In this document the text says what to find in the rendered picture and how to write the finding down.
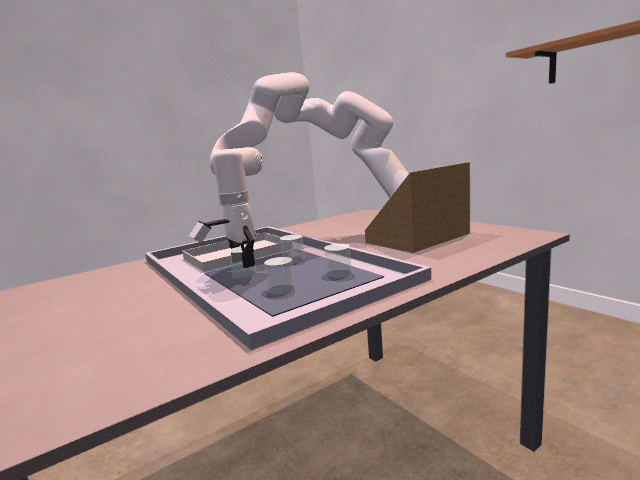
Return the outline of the clear glass jar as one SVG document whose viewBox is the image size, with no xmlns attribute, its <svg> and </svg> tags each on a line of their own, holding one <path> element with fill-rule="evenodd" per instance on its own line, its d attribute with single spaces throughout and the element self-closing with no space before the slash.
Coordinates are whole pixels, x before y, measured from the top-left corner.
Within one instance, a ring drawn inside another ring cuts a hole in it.
<svg viewBox="0 0 640 480">
<path fill-rule="evenodd" d="M 305 260 L 302 235 L 287 235 L 280 238 L 282 257 L 292 259 L 292 264 Z"/>
<path fill-rule="evenodd" d="M 246 278 L 256 274 L 256 266 L 244 268 L 242 262 L 242 249 L 241 247 L 232 248 L 229 250 L 232 276 L 234 278 Z"/>
<path fill-rule="evenodd" d="M 286 294 L 295 289 L 293 264 L 291 258 L 272 258 L 266 260 L 264 264 L 269 293 Z"/>
<path fill-rule="evenodd" d="M 328 277 L 341 278 L 352 274 L 350 245 L 332 244 L 324 247 Z"/>
</svg>

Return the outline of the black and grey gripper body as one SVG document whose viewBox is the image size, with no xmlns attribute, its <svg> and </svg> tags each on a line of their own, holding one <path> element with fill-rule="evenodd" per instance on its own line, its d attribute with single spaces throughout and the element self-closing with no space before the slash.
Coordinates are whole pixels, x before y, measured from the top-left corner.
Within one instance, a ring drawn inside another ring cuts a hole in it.
<svg viewBox="0 0 640 480">
<path fill-rule="evenodd" d="M 223 207 L 223 219 L 227 219 L 230 222 L 224 224 L 226 237 L 228 239 L 242 243 L 243 239 L 246 239 L 243 231 L 243 227 L 246 225 L 254 240 L 256 239 L 249 201 L 230 205 L 220 204 L 220 206 Z"/>
</svg>

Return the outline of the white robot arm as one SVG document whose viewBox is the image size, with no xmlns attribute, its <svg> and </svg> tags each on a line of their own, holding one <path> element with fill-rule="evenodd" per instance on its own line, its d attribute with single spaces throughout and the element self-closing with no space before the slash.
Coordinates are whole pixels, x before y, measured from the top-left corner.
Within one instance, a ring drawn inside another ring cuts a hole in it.
<svg viewBox="0 0 640 480">
<path fill-rule="evenodd" d="M 347 138 L 362 119 L 351 148 L 389 198 L 407 177 L 395 154 L 381 147 L 393 126 L 386 111 L 353 92 L 341 93 L 334 106 L 318 98 L 305 100 L 309 87 L 307 78 L 298 73 L 255 82 L 241 123 L 218 139 L 210 156 L 221 205 L 249 201 L 246 176 L 259 173 L 263 166 L 262 155 L 251 147 L 266 139 L 273 116 L 284 123 L 310 122 L 339 139 Z"/>
</svg>

